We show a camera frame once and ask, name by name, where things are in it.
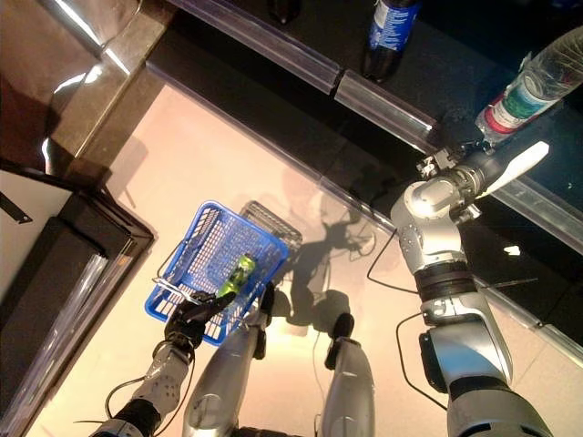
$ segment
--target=robot leg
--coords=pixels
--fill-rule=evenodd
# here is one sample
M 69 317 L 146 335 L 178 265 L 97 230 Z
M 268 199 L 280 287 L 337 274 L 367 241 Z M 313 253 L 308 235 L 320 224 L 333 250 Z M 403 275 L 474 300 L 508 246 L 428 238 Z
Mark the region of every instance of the robot leg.
M 318 437 L 374 436 L 373 374 L 361 345 L 348 338 L 352 326 L 352 316 L 347 313 L 334 326 L 326 358 L 326 367 L 334 369 L 334 377 Z
M 273 300 L 268 285 L 261 308 L 219 346 L 207 364 L 184 413 L 183 437 L 229 436 L 239 417 L 252 358 L 262 358 Z

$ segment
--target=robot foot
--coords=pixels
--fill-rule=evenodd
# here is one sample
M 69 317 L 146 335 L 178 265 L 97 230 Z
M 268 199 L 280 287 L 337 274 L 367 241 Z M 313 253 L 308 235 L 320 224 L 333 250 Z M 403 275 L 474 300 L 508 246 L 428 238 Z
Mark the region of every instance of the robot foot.
M 349 312 L 343 312 L 336 322 L 334 323 L 334 328 L 332 329 L 332 334 L 330 337 L 332 341 L 330 342 L 330 347 L 328 348 L 328 354 L 326 355 L 326 360 L 324 365 L 326 369 L 333 371 L 336 368 L 336 358 L 338 357 L 338 352 L 340 351 L 341 343 L 338 341 L 340 338 L 350 338 L 354 329 L 354 317 Z

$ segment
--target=bottle label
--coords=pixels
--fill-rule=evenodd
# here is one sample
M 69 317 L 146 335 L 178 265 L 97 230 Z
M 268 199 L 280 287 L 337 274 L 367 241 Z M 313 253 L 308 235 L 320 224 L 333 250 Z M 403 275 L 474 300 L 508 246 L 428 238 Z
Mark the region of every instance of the bottle label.
M 421 2 L 409 7 L 395 7 L 379 0 L 369 34 L 370 48 L 381 46 L 397 52 L 403 50 L 420 7 Z
M 509 134 L 515 132 L 531 118 L 552 107 L 558 100 L 542 100 L 528 91 L 524 80 L 511 88 L 484 113 L 488 125 L 496 132 Z

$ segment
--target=cable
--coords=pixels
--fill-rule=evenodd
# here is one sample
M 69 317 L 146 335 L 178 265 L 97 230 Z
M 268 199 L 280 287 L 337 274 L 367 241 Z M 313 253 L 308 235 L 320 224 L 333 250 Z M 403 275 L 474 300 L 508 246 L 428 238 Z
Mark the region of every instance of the cable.
M 139 378 L 136 378 L 135 380 L 122 382 L 117 387 L 115 387 L 112 391 L 109 392 L 109 394 L 106 397 L 106 415 L 107 415 L 108 419 L 112 418 L 111 410 L 109 409 L 109 401 L 111 400 L 111 397 L 115 394 L 115 392 L 118 391 L 119 389 L 123 389 L 124 387 L 128 387 L 131 384 L 135 384 L 136 382 L 144 381 L 145 379 L 146 379 L 145 376 L 141 376 Z
M 385 282 L 382 282 L 378 279 L 375 278 L 371 278 L 371 273 L 373 272 L 374 266 L 376 265 L 377 261 L 379 260 L 379 258 L 381 258 L 381 255 L 383 255 L 384 251 L 386 250 L 386 248 L 389 246 L 389 244 L 391 243 L 391 241 L 393 241 L 393 237 L 394 235 L 397 233 L 397 229 L 395 229 L 393 231 L 393 234 L 391 234 L 391 237 L 388 239 L 388 241 L 384 244 L 384 247 L 381 249 L 381 251 L 377 254 L 376 258 L 373 261 L 373 264 L 371 264 L 371 267 L 368 269 L 368 272 L 366 273 L 366 278 L 376 284 L 382 285 L 384 287 L 387 287 L 389 289 L 393 289 L 393 290 L 397 290 L 397 291 L 403 291 L 405 293 L 411 293 L 411 294 L 418 294 L 417 291 L 413 291 L 413 290 L 408 290 L 408 289 L 403 289 L 401 287 L 395 287 L 395 285 L 390 285 L 387 284 Z
M 399 339 L 399 329 L 401 328 L 401 325 L 403 325 L 407 321 L 409 321 L 411 319 L 414 319 L 415 317 L 420 316 L 420 315 L 421 315 L 421 312 L 418 312 L 418 313 L 414 314 L 413 316 L 409 316 L 409 317 L 401 320 L 397 324 L 397 327 L 395 329 L 395 332 L 394 333 L 395 333 L 395 336 L 397 338 L 397 348 L 399 349 L 399 360 L 401 361 L 401 370 L 403 371 L 404 380 L 407 382 L 407 384 L 409 384 L 409 387 L 411 387 L 413 390 L 417 391 L 419 394 L 425 396 L 425 398 L 427 398 L 429 401 L 433 402 L 438 407 L 441 407 L 442 409 L 444 409 L 445 411 L 447 411 L 447 407 L 445 405 L 443 405 L 440 401 L 438 401 L 437 399 L 433 398 L 429 394 L 425 393 L 423 390 L 419 389 L 418 387 L 414 386 L 409 381 L 409 378 L 407 377 L 407 372 L 404 369 L 403 351 L 401 350 L 401 340 Z
M 170 426 L 170 424 L 172 423 L 172 421 L 174 420 L 174 418 L 176 417 L 176 415 L 179 413 L 180 408 L 182 408 L 182 404 L 184 403 L 184 401 L 186 400 L 186 397 L 189 395 L 189 390 L 190 390 L 190 385 L 192 383 L 192 376 L 194 375 L 194 362 L 192 363 L 192 369 L 190 369 L 190 377 L 189 377 L 189 383 L 186 386 L 186 390 L 184 391 L 184 396 L 182 397 L 182 401 L 180 401 L 179 406 L 177 407 L 177 409 L 174 411 L 174 414 L 172 414 L 172 417 L 170 417 L 170 420 L 168 421 L 168 423 L 166 425 L 164 425 L 164 427 L 158 431 L 157 433 L 154 434 L 154 437 L 158 437 L 159 435 L 161 435 L 165 430 L 167 430 L 167 428 Z
M 318 378 L 318 371 L 316 370 L 316 345 L 318 344 L 318 340 L 320 339 L 320 332 L 318 331 L 318 335 L 316 335 L 316 340 L 313 343 L 312 347 L 312 367 L 313 367 L 313 376 L 316 379 L 316 383 L 318 384 L 318 388 L 320 389 L 320 396 L 322 396 L 322 408 L 324 408 L 324 389 L 320 384 L 320 378 Z

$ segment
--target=plastic water bottle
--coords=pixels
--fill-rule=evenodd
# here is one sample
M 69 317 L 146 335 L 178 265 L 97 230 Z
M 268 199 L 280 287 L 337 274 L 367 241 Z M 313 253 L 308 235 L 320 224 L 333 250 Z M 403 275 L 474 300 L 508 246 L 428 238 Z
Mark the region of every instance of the plastic water bottle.
M 393 73 L 420 7 L 419 0 L 377 0 L 364 48 L 364 77 L 380 83 Z
M 564 34 L 526 62 L 504 93 L 476 118 L 494 146 L 555 105 L 583 82 L 583 26 Z

